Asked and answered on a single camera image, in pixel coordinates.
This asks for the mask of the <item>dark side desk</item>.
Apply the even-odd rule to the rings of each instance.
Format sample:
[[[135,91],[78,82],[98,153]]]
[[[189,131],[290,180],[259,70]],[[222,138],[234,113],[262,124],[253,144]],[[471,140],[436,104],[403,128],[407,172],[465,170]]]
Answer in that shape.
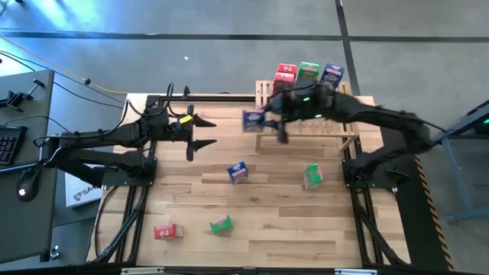
[[[47,133],[54,72],[40,70],[0,76],[0,102],[9,94],[30,95],[17,108],[0,107],[0,137],[6,128],[24,126],[23,141],[13,145],[12,164],[4,165],[0,141],[0,264],[26,257],[49,254],[53,227],[53,205],[57,171],[41,167],[37,174],[37,195],[22,202],[17,183],[21,174],[40,159],[33,140]]]

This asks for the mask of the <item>green Apple Jacks cereal box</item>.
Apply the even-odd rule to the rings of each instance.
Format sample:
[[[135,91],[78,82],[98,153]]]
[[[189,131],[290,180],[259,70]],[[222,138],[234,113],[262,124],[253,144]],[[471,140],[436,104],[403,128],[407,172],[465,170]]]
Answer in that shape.
[[[297,70],[297,75],[296,75],[297,80],[304,80],[304,79],[317,80],[318,76],[319,76],[318,63],[301,62],[299,64],[299,68]]]
[[[224,231],[233,229],[232,219],[229,215],[209,223],[211,231],[215,235],[219,235]]]
[[[309,165],[303,173],[304,189],[317,189],[324,182],[322,170],[317,163]]]

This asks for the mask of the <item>blue-grey metal table frame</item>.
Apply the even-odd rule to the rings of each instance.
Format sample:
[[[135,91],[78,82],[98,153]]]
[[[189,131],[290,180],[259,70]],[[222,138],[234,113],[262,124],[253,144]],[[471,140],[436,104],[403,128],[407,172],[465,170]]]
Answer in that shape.
[[[446,216],[448,223],[469,220],[472,218],[489,218],[489,207],[475,208],[469,198],[465,182],[463,180],[461,166],[455,157],[451,146],[452,140],[489,140],[489,134],[465,134],[465,132],[475,129],[477,126],[489,125],[489,99],[477,105],[453,126],[450,126],[445,132],[436,136],[435,144],[442,145],[445,149],[452,176],[455,180],[455,186],[458,191],[458,197],[461,200],[462,210]]]

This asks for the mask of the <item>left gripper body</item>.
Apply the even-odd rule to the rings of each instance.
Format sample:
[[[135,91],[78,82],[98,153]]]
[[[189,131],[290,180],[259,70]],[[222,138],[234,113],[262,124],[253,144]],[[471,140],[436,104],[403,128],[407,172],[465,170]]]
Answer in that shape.
[[[185,116],[177,117],[175,122],[170,123],[170,140],[172,142],[188,141],[188,131],[186,130],[186,126],[185,126],[186,123],[185,124],[179,123],[179,119]]]

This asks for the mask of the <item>silver aluminium extrusion piece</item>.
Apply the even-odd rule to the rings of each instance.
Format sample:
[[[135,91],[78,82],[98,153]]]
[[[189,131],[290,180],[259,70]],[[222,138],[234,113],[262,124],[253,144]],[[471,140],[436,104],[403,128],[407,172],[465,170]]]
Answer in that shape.
[[[376,270],[335,268],[335,275],[378,275]]]
[[[161,275],[164,274],[162,267],[128,267],[122,268],[120,275]]]

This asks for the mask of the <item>black computer mouse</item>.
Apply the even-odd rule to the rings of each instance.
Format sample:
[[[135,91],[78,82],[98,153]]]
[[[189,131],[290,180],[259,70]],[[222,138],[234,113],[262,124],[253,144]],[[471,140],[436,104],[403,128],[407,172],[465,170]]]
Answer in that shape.
[[[21,202],[30,202],[37,196],[39,172],[39,166],[33,166],[21,174],[16,185],[17,196]]]

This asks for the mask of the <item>black keyboard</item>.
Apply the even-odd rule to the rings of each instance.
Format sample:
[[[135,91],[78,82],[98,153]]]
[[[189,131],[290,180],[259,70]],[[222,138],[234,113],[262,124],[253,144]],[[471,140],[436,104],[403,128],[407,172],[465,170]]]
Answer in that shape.
[[[11,166],[22,145],[28,128],[16,125],[0,125],[0,166]]]

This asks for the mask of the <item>black metal rig frame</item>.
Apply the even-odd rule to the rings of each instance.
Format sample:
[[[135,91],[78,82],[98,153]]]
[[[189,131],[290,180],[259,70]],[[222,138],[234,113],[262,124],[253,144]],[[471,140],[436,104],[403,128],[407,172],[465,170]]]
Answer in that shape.
[[[332,137],[292,137],[278,144],[266,134],[245,133],[241,113],[254,96],[214,95],[196,112],[216,124],[198,128],[198,139],[215,139],[193,161],[185,145],[157,145],[157,173],[144,210],[135,263],[180,267],[360,267],[358,226],[345,187],[340,151]],[[359,124],[369,150],[382,145],[380,130]],[[244,161],[248,178],[235,185],[227,169]],[[324,177],[304,189],[303,173],[317,163]],[[219,235],[209,223],[229,215],[233,229]],[[160,225],[183,226],[183,237],[154,238]]]

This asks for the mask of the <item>white printed box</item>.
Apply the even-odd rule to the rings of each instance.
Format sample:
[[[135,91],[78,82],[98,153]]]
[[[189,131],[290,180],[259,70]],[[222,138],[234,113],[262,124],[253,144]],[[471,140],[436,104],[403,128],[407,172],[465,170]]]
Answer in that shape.
[[[74,208],[102,198],[103,190],[65,173],[66,207]]]

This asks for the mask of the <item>blue Frosted Flakes cereal box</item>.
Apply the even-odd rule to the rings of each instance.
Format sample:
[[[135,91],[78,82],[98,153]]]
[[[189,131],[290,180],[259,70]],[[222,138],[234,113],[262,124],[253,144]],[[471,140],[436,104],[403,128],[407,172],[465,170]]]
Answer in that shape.
[[[248,167],[246,166],[244,161],[230,166],[227,169],[227,172],[233,185],[246,180],[249,174]]]
[[[263,110],[247,110],[242,112],[242,128],[246,133],[259,133],[264,130],[265,113]]]
[[[337,89],[340,81],[342,80],[344,72],[344,67],[327,63],[319,79],[319,85],[327,86],[330,89]]]

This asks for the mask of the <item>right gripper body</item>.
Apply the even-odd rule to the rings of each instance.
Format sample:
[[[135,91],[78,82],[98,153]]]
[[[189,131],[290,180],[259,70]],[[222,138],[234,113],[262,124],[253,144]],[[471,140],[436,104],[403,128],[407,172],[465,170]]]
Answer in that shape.
[[[270,98],[275,113],[284,121],[324,118],[331,106],[331,91],[322,86],[307,86],[278,92]]]

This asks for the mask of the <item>black desk clamp mount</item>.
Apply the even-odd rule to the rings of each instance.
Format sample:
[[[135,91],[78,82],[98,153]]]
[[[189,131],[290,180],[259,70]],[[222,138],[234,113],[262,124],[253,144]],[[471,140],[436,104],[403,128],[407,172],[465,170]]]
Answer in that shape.
[[[38,79],[33,80],[34,86],[29,90],[29,92],[17,92],[14,93],[11,90],[8,91],[8,96],[5,99],[0,100],[0,108],[11,108],[17,112],[23,112],[20,105],[23,101],[32,101],[32,94],[38,87],[45,87],[45,84]]]

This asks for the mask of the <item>black mat with hazard stripe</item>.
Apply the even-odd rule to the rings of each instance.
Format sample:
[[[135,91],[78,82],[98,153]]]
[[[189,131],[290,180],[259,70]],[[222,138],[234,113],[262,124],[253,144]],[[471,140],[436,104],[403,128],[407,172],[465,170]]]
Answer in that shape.
[[[403,155],[391,163],[410,177],[400,184],[396,198],[412,265],[424,270],[453,270],[421,161],[416,156]]]

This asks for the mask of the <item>wooden slatted shelf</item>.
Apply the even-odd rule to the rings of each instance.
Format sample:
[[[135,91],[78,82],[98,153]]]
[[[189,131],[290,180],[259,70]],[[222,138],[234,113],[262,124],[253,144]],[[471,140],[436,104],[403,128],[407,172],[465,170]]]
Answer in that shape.
[[[272,80],[257,80],[255,93],[255,107],[264,107],[273,93]],[[339,123],[324,118],[314,118],[307,121],[295,121],[287,124],[286,130],[289,141],[294,137],[300,138],[335,138],[340,151],[348,148],[357,138],[359,130],[357,124]]]

